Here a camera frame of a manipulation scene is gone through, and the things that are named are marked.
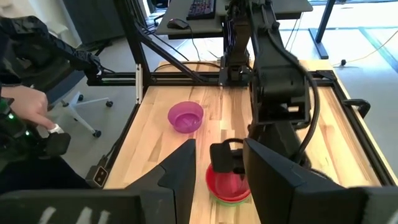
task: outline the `hand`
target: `hand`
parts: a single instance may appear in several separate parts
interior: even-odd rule
[[[47,130],[55,128],[55,124],[46,118],[48,101],[45,93],[25,86],[16,86],[2,87],[1,96],[14,99],[11,109],[21,119],[41,125]]]

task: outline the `chair wheel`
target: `chair wheel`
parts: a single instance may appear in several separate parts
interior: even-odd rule
[[[96,138],[99,138],[99,137],[101,137],[101,134],[102,134],[101,131],[95,130],[95,132],[93,133],[93,136]]]
[[[107,101],[105,105],[107,107],[112,107],[113,106],[113,102],[112,101]]]

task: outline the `purple bowl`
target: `purple bowl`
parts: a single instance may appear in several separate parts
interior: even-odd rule
[[[176,131],[192,133],[201,125],[203,108],[191,101],[177,103],[169,110],[167,118]]]

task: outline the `wooden table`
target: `wooden table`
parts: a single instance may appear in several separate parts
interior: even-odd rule
[[[301,63],[309,70],[333,69],[327,60],[305,60]],[[217,68],[207,65],[190,67],[203,72],[217,71]],[[176,69],[166,66],[160,71],[173,72]],[[380,185],[333,90],[321,87],[319,92],[320,119],[306,150],[313,168],[323,171],[344,187]],[[193,134],[179,134],[167,121],[167,112],[174,104],[187,100],[204,107],[203,124]],[[105,188],[125,188],[150,171],[187,139],[195,138],[197,179],[190,223],[259,223],[251,198],[238,207],[224,207],[211,199],[205,182],[205,171],[210,164],[210,144],[227,138],[246,137],[246,127],[250,121],[251,105],[247,88],[151,86],[126,136]],[[301,139],[306,133],[305,129],[297,132]],[[396,180],[376,142],[369,132],[368,134]]]

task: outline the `keyboard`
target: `keyboard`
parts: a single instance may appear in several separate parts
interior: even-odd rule
[[[187,20],[214,19],[216,17],[216,0],[193,0]]]

